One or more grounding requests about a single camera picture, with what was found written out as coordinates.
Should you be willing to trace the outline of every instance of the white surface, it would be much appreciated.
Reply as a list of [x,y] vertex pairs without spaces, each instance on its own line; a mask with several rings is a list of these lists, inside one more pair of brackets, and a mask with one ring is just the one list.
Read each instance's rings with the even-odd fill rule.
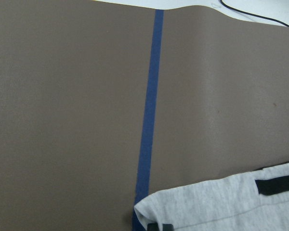
[[[230,17],[257,23],[283,26],[280,23],[239,13],[224,7],[219,0],[98,0],[123,5],[170,10],[185,6],[207,6]],[[274,18],[289,25],[289,0],[224,0],[224,3],[245,12]]]

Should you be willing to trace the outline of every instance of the blue painter's tape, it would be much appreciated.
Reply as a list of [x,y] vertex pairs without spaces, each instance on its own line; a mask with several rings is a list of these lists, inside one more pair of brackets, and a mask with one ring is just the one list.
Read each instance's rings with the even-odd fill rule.
[[[153,36],[152,36],[148,84],[146,89],[143,131],[138,162],[135,204],[137,204],[139,201],[141,201],[149,194],[151,153],[153,145],[156,99],[158,93],[158,72],[159,72],[160,48],[162,40],[163,18],[164,18],[164,11],[156,10]],[[133,214],[132,219],[132,230],[133,231],[144,230],[142,225],[139,223],[135,212]]]

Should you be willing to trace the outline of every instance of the gray surface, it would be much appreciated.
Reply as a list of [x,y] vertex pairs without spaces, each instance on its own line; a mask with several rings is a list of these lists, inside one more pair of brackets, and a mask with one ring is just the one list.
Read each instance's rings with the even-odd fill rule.
[[289,160],[289,28],[165,11],[150,191]]
[[0,0],[0,231],[131,230],[153,20]]

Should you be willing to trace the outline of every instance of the strip of tape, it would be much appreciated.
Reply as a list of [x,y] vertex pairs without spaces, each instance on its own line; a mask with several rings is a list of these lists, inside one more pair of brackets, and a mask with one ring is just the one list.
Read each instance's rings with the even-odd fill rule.
[[[158,73],[159,73],[163,18],[164,18],[164,11],[156,10],[153,27],[152,45],[151,45],[148,84],[146,89],[143,130],[142,130],[142,138],[138,162],[136,197],[134,204],[137,204],[139,201],[147,197],[149,194],[151,154],[153,145],[156,99],[158,93]],[[142,225],[139,223],[135,212],[132,218],[132,230],[133,231],[144,230]]]

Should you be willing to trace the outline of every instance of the brown sheet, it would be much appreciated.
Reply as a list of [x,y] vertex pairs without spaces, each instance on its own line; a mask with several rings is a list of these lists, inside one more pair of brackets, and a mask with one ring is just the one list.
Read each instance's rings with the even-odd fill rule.
[[[0,231],[131,230],[154,10],[0,0]],[[289,28],[165,11],[150,191],[289,160]]]

